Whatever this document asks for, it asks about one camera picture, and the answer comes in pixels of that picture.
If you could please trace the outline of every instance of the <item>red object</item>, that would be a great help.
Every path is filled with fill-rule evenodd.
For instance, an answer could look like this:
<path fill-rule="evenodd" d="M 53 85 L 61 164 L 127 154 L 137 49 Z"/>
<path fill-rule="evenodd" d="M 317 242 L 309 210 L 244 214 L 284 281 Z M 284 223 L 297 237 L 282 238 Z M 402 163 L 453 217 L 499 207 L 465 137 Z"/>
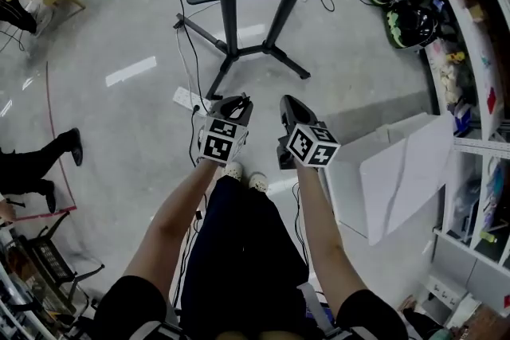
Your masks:
<path fill-rule="evenodd" d="M 496 105 L 496 93 L 494 92 L 494 88 L 491 87 L 491 91 L 487 97 L 487 106 L 489 114 L 492 114 L 492 111 L 494 111 L 494 105 Z"/>

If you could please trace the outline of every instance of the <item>black metal stand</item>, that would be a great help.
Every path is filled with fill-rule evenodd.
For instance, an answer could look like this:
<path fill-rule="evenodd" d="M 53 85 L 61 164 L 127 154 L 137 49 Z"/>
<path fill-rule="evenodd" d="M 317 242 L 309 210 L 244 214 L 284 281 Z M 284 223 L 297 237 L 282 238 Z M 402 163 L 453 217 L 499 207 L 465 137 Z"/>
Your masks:
<path fill-rule="evenodd" d="M 223 25 L 225 27 L 226 43 L 213 37 L 210 33 L 206 32 L 202 27 L 194 24 L 190 19 L 185 18 L 181 14 L 177 14 L 178 22 L 174 26 L 176 29 L 182 25 L 188 26 L 194 32 L 204 37 L 208 42 L 214 45 L 218 50 L 222 51 L 226 58 L 220 67 L 220 72 L 216 76 L 213 84 L 206 94 L 208 100 L 219 100 L 220 96 L 216 95 L 216 90 L 219 84 L 222 82 L 223 77 L 229 71 L 232 63 L 237 61 L 239 57 L 247 56 L 249 54 L 264 53 L 270 54 L 275 57 L 278 61 L 281 61 L 292 71 L 296 72 L 302 80 L 310 77 L 310 73 L 304 68 L 300 67 L 296 62 L 287 57 L 282 50 L 275 46 L 278 36 L 290 15 L 292 8 L 296 4 L 297 0 L 281 0 L 278 6 L 277 13 L 273 19 L 271 28 L 269 29 L 266 40 L 261 45 L 255 45 L 252 47 L 246 47 L 239 49 L 237 47 L 237 9 L 236 0 L 220 0 L 222 4 L 222 16 Z"/>

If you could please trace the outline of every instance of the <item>dark blue pants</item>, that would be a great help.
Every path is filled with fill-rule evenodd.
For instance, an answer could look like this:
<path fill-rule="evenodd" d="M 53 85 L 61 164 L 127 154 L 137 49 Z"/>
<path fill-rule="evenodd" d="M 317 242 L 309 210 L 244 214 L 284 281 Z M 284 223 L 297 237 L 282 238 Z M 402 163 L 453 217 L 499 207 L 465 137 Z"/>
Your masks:
<path fill-rule="evenodd" d="M 307 280 L 308 267 L 273 202 L 225 176 L 190 254 L 181 327 L 194 340 L 231 330 L 303 335 L 306 305 L 296 287 Z"/>

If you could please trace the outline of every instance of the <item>black tripod base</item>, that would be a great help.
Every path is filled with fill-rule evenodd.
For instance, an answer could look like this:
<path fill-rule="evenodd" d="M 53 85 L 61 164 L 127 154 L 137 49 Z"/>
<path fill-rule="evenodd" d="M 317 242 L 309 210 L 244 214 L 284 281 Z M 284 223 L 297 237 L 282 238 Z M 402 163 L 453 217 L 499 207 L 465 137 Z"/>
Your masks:
<path fill-rule="evenodd" d="M 232 63 L 239 60 L 239 57 L 248 56 L 249 54 L 256 53 L 264 53 L 270 54 L 275 57 L 278 61 L 284 63 L 289 67 L 292 71 L 294 71 L 297 75 L 300 76 L 302 80 L 306 80 L 310 78 L 310 72 L 306 71 L 296 62 L 287 57 L 282 50 L 278 49 L 275 45 L 273 47 L 267 47 L 265 43 L 261 45 L 253 45 L 251 47 L 246 47 L 243 49 L 238 49 L 236 53 L 229 53 L 227 51 L 227 44 L 224 41 L 218 40 L 216 37 L 212 36 L 210 33 L 205 31 L 199 25 L 193 23 L 190 19 L 183 17 L 181 14 L 177 14 L 178 22 L 174 25 L 174 29 L 178 29 L 183 25 L 186 25 L 194 32 L 199 34 L 201 37 L 205 38 L 209 43 L 211 43 L 214 47 L 220 50 L 222 53 L 226 55 L 225 60 L 220 67 L 219 73 L 216 75 L 213 84 L 209 88 L 209 91 L 206 94 L 206 99 L 208 100 L 220 100 L 222 97 L 216 95 L 216 91 L 218 90 L 219 84 L 222 82 L 223 77 L 230 70 Z"/>

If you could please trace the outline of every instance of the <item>white electrical outlet box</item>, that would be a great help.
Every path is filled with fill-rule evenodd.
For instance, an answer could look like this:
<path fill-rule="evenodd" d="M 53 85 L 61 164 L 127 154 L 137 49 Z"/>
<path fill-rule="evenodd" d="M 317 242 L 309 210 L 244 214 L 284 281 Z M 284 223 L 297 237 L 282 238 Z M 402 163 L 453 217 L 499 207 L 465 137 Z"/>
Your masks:
<path fill-rule="evenodd" d="M 210 111 L 212 103 L 209 100 L 206 100 L 205 98 L 202 98 L 202 101 L 203 101 L 204 105 L 206 106 L 207 111 Z M 192 92 L 191 93 L 191 102 L 193 103 L 193 105 L 190 105 L 190 92 L 183 87 L 179 87 L 179 88 L 177 88 L 177 91 L 175 91 L 174 102 L 176 102 L 179 105 L 182 105 L 183 107 L 189 109 L 190 111 L 193 111 L 193 107 L 195 105 L 198 105 L 200 107 L 200 110 L 197 111 L 197 114 L 202 115 L 202 116 L 207 115 L 207 112 L 204 109 L 204 107 L 202 106 L 202 102 L 200 101 L 200 96 L 198 96 L 197 94 Z"/>

